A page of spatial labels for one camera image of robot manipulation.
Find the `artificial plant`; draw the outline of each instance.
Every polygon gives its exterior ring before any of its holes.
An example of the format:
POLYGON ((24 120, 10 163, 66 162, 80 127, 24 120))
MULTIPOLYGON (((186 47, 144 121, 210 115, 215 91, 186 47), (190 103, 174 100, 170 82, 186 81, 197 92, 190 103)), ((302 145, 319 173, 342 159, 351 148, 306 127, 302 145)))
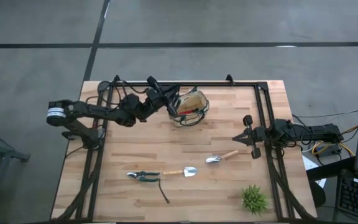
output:
POLYGON ((242 206, 248 208, 253 215, 260 215, 266 210, 266 196, 260 192, 260 187, 248 186, 242 189, 242 206))

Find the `pruning shears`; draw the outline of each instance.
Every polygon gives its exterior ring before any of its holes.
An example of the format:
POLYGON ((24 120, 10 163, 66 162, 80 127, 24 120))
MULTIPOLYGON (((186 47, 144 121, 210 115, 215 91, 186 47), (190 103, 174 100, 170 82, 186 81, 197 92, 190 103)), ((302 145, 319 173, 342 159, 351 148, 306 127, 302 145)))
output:
POLYGON ((142 182, 157 182, 160 180, 160 178, 154 178, 154 179, 149 179, 146 178, 146 175, 152 175, 152 176, 157 176, 160 175, 159 172, 145 172, 145 171, 140 171, 140 172, 128 172, 127 175, 129 177, 133 177, 139 181, 142 182))

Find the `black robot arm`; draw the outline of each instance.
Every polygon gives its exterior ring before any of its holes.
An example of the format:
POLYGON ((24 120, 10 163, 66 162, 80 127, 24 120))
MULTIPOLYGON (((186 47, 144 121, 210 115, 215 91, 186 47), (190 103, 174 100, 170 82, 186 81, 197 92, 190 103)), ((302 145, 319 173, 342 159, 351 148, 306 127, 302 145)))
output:
MULTIPOLYGON (((113 88, 117 80, 116 77, 106 89, 113 88)), ((146 122, 150 115, 163 106, 167 107, 172 116, 176 116, 172 104, 178 98, 180 86, 160 86, 153 77, 149 77, 147 83, 150 88, 145 91, 147 98, 143 103, 133 93, 126 95, 118 102, 116 108, 91 105, 82 101, 51 101, 48 106, 47 123, 52 126, 64 126, 69 132, 63 132, 63 136, 67 139, 78 136, 82 139, 85 148, 93 149, 99 146, 100 134, 97 129, 87 128, 77 121, 78 118, 106 119, 121 126, 132 127, 136 124, 136 119, 146 122)))
POLYGON ((241 142, 247 146, 252 146, 252 157, 260 157, 260 149, 256 147, 257 142, 270 141, 271 145, 285 147, 288 142, 307 142, 324 141, 339 143, 343 140, 339 128, 333 124, 322 126, 304 126, 293 124, 289 120, 275 119, 269 128, 263 126, 252 129, 252 117, 246 115, 243 119, 244 132, 233 137, 233 141, 241 142))

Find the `wooden tabletop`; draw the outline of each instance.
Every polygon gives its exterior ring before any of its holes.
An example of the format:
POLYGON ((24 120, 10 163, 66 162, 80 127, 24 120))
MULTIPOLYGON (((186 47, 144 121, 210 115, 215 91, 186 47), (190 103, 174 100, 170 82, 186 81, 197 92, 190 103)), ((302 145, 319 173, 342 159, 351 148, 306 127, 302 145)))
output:
MULTIPOLYGON (((281 80, 267 81, 276 118, 292 119, 290 105, 281 80)), ((81 100, 95 96, 99 82, 84 82, 81 100)), ((182 87, 186 93, 190 87, 182 87)), ((252 87, 199 87, 210 102, 205 119, 193 127, 176 128, 170 123, 167 111, 159 110, 146 123, 138 122, 132 128, 109 122, 104 148, 98 196, 94 211, 97 222, 251 222, 277 220, 265 149, 259 147, 262 157, 252 159, 251 147, 231 140, 243 132, 242 118, 250 114, 254 126, 259 116, 252 87), (206 164, 213 154, 239 150, 239 154, 219 164, 206 164), (163 172, 193 166, 198 173, 193 177, 161 175, 161 186, 167 204, 158 189, 158 183, 139 182, 126 175, 131 171, 163 172), (261 186, 267 196, 268 209, 262 216, 252 215, 241 205, 241 188, 261 186)), ((92 119, 79 119, 91 126, 92 119)), ((81 141, 72 141, 68 152, 80 147, 81 141)), ((58 217, 74 199, 81 185, 86 149, 71 154, 65 160, 58 187, 52 218, 58 217)), ((284 155, 290 188, 295 197, 316 216, 313 198, 299 148, 287 148, 284 155)), ((84 214, 88 209, 88 198, 84 214)), ((280 200, 285 210, 281 192, 280 200)))

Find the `gray floor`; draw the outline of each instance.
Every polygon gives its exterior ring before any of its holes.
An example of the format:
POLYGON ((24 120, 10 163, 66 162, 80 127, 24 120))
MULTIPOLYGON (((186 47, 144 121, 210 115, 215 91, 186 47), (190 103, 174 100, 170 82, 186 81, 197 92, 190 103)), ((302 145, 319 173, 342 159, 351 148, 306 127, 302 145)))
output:
MULTIPOLYGON (((0 0, 0 44, 92 43, 102 4, 0 0)), ((358 41, 358 1, 117 0, 109 5, 101 37, 101 42, 216 41, 358 41)), ((89 55, 90 49, 0 49, 0 136, 32 154, 28 164, 11 163, 0 194, 0 223, 49 218, 67 141, 61 129, 46 124, 47 102, 78 98, 89 55)), ((358 109, 358 47, 99 49, 91 80, 116 74, 126 80, 148 75, 222 80, 227 74, 281 79, 294 114, 358 109)), ((304 119, 310 125, 324 120, 304 119)), ((358 124, 358 113, 334 122, 346 129, 358 124)), ((354 152, 356 142, 348 144, 354 152)), ((326 191, 333 186, 330 180, 326 191)), ((329 208, 318 213, 332 218, 329 208)))

